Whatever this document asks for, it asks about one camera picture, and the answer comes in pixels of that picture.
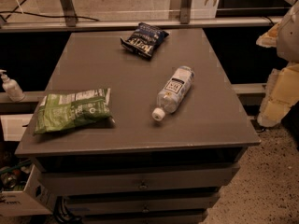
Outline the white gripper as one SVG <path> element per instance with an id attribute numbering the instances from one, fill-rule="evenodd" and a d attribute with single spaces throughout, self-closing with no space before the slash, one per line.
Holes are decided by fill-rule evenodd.
<path id="1" fill-rule="evenodd" d="M 274 127 L 299 102 L 299 0 L 287 14 L 256 40 L 264 48 L 277 47 L 278 57 L 288 63 L 282 70 L 273 69 L 265 87 L 258 123 Z"/>

